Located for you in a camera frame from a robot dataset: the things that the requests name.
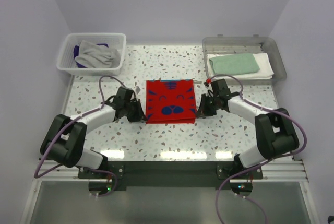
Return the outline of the mint green towel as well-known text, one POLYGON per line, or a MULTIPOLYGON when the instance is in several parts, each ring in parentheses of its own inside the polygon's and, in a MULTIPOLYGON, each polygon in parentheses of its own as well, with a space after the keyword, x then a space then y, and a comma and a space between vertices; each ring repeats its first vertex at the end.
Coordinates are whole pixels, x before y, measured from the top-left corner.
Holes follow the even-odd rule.
POLYGON ((209 63, 215 74, 245 75, 260 70, 251 53, 213 56, 209 63))

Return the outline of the colourful striped towel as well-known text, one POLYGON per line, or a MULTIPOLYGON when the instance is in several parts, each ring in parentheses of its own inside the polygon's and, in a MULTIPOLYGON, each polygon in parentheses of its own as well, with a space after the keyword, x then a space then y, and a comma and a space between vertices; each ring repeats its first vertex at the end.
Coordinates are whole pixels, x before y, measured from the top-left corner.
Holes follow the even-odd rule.
POLYGON ((193 124, 196 112, 192 79, 146 81, 146 123, 193 124))

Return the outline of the white towel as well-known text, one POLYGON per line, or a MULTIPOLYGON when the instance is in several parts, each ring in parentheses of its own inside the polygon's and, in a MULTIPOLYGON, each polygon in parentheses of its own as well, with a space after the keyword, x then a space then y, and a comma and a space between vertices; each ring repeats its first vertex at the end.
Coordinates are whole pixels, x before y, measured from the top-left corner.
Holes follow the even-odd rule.
MULTIPOLYGON (((255 60, 260 67, 260 70, 252 74, 232 75, 232 76, 236 77, 239 80, 269 80, 271 79, 274 75, 274 71, 270 65, 268 54, 267 53, 251 53, 251 54, 253 54, 253 56, 255 57, 255 60)), ((216 75, 211 68, 209 59, 213 56, 219 56, 219 55, 230 55, 230 54, 207 54, 207 56, 205 57, 205 64, 207 64, 206 73, 207 73, 208 78, 216 75)))

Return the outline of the grey towel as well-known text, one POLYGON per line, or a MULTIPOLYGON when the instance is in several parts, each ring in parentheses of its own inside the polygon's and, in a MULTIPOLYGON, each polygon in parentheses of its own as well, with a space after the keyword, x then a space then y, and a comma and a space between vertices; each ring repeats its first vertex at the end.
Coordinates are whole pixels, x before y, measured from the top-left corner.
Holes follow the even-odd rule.
POLYGON ((116 48, 106 43, 94 44, 83 40, 73 50, 79 68, 112 68, 119 65, 121 55, 116 48))

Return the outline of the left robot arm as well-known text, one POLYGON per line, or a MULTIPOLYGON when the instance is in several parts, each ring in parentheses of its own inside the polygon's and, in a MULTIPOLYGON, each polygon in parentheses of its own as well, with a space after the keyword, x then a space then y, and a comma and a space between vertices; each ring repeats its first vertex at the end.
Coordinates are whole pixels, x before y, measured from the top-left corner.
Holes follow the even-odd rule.
POLYGON ((84 167, 96 178, 105 177, 108 158, 84 147, 86 135, 122 117, 131 123, 147 120, 136 92, 126 87, 119 87, 116 95, 92 110, 72 116, 57 115, 41 145, 41 161, 50 159, 68 168, 84 167))

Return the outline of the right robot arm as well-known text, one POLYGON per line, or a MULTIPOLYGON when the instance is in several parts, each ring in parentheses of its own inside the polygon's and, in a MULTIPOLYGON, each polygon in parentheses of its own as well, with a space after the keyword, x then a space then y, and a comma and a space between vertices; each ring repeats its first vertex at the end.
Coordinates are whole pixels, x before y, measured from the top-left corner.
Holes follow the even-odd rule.
POLYGON ((255 127, 256 145, 234 156, 231 175, 245 178, 252 167, 299 148, 300 142, 286 109, 263 108, 246 100, 242 91, 231 92, 225 79, 207 79, 205 86, 211 89, 201 95, 197 118, 214 116, 218 110, 223 110, 242 117, 255 127))

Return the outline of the clear grey plastic bin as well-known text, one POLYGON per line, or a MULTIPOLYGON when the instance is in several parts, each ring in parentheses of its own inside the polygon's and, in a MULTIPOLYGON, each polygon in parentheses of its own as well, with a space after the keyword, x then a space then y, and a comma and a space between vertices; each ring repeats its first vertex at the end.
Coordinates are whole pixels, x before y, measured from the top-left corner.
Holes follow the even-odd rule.
POLYGON ((242 81, 276 83, 287 73, 274 39, 269 37, 206 37, 202 41, 208 78, 227 74, 242 81))

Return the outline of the white plastic basket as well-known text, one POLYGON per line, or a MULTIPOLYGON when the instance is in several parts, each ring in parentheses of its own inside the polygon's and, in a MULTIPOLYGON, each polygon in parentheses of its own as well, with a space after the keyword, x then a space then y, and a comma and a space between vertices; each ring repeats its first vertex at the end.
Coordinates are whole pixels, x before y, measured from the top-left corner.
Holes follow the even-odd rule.
POLYGON ((56 66, 75 76, 119 75, 125 50, 123 33, 71 33, 62 44, 56 66))

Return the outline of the purple towel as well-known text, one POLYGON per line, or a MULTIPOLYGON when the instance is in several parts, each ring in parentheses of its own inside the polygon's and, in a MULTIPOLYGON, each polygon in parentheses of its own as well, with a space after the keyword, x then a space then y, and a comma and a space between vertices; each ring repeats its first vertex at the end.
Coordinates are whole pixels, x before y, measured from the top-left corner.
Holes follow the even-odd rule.
POLYGON ((107 47, 82 41, 75 61, 85 68, 108 68, 111 59, 107 47))

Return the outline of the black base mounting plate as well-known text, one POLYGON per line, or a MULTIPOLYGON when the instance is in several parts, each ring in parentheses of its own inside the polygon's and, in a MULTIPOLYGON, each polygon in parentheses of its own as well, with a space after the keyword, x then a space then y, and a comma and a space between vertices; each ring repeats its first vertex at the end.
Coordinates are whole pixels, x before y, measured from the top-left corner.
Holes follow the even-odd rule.
POLYGON ((109 161, 117 190, 128 187, 214 187, 229 177, 232 161, 109 161))

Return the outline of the aluminium frame rail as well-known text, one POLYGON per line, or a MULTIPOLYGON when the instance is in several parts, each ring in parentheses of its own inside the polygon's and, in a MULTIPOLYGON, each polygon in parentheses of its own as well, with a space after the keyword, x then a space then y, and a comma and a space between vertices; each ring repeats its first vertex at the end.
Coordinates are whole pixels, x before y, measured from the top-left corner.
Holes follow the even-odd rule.
MULTIPOLYGON (((144 162, 145 165, 154 164, 173 164, 177 161, 194 162, 227 162, 232 161, 232 157, 236 153, 246 151, 255 144, 255 139, 249 138, 241 139, 241 137, 232 137, 232 139, 223 139, 211 136, 213 138, 195 138, 195 135, 181 137, 159 137, 159 134, 153 139, 135 138, 118 140, 110 138, 110 140, 86 140, 84 148, 98 151, 108 158, 112 164, 117 161, 125 163, 130 161, 144 162)), ((50 172, 40 180, 61 178, 77 179, 74 175, 75 168, 60 167, 57 170, 50 172)), ((268 181, 307 181, 307 175, 302 161, 296 161, 292 158, 275 159, 271 163, 262 166, 263 179, 268 181)))

